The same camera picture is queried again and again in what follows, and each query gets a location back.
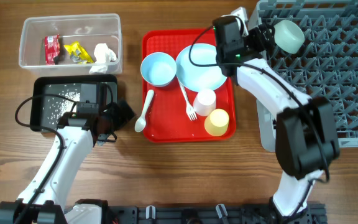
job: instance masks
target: wooden tabletop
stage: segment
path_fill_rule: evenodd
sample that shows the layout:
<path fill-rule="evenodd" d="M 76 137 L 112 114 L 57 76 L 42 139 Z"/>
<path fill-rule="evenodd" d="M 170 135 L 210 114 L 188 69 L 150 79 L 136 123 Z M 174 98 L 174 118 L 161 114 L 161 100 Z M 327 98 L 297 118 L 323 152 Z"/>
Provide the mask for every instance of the wooden tabletop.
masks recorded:
<path fill-rule="evenodd" d="M 53 136 L 15 123 L 14 112 L 32 95 L 37 77 L 18 66 L 19 41 L 28 17 L 117 13 L 124 38 L 125 96 L 140 114 L 141 40 L 157 29 L 207 27 L 214 18 L 252 1 L 0 1 L 0 201 L 15 201 L 45 159 Z M 67 205 L 100 198 L 110 205 L 240 205 L 267 203 L 282 170 L 260 145 L 255 98 L 234 87 L 237 131 L 219 142 L 153 144 L 135 133 L 134 121 L 117 132 L 115 144 L 95 147 L 82 163 Z M 30 104 L 19 118 L 28 122 Z M 343 149 L 330 167 L 331 182 L 317 184 L 310 201 L 326 204 L 330 223 L 358 223 L 358 149 Z"/>

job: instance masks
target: spoon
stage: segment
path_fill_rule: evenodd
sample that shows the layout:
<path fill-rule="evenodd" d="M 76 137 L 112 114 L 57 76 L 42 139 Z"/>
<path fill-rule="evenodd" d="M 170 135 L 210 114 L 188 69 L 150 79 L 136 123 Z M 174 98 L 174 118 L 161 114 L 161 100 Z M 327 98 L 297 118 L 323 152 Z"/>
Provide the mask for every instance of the spoon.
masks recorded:
<path fill-rule="evenodd" d="M 146 100 L 144 101 L 142 115 L 137 119 L 135 123 L 136 132 L 141 132 L 146 127 L 145 116 L 146 116 L 147 109 L 149 108 L 150 103 L 152 102 L 153 96 L 154 96 L 154 90 L 149 90 L 146 95 Z"/>

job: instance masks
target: yellow snack packet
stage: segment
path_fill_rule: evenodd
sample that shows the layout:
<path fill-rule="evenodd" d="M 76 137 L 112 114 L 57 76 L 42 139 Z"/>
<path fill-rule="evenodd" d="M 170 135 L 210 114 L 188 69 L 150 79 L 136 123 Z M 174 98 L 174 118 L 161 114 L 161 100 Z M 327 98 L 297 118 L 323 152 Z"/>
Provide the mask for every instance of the yellow snack packet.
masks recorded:
<path fill-rule="evenodd" d="M 78 41 L 75 41 L 72 44 L 65 44 L 64 47 L 70 54 L 70 58 L 75 63 L 94 63 L 91 56 L 86 52 L 86 50 L 80 45 Z"/>

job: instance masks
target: clear plastic bin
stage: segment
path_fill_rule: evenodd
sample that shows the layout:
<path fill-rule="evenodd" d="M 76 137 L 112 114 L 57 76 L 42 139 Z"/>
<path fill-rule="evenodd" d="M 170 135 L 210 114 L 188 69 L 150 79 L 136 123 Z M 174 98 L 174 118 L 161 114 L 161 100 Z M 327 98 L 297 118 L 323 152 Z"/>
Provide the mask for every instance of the clear plastic bin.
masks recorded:
<path fill-rule="evenodd" d="M 57 65 L 46 65 L 44 38 L 59 34 L 60 60 Z M 75 64 L 64 49 L 64 44 L 78 41 L 95 61 L 96 44 L 106 43 L 117 55 L 107 65 L 107 74 L 122 72 L 121 22 L 117 14 L 89 14 L 28 18 L 24 21 L 19 49 L 19 65 L 32 73 L 44 76 L 88 75 L 93 63 Z"/>

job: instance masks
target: white fork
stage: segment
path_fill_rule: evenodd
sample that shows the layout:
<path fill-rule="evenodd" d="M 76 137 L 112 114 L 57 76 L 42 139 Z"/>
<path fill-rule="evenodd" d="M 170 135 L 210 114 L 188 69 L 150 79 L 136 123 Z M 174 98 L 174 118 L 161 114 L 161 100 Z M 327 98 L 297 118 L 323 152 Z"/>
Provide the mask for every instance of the white fork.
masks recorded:
<path fill-rule="evenodd" d="M 190 104 L 189 99 L 187 98 L 185 87 L 179 82 L 180 90 L 183 93 L 183 97 L 186 100 L 186 114 L 189 117 L 190 121 L 194 121 L 197 119 L 196 111 L 193 106 Z"/>

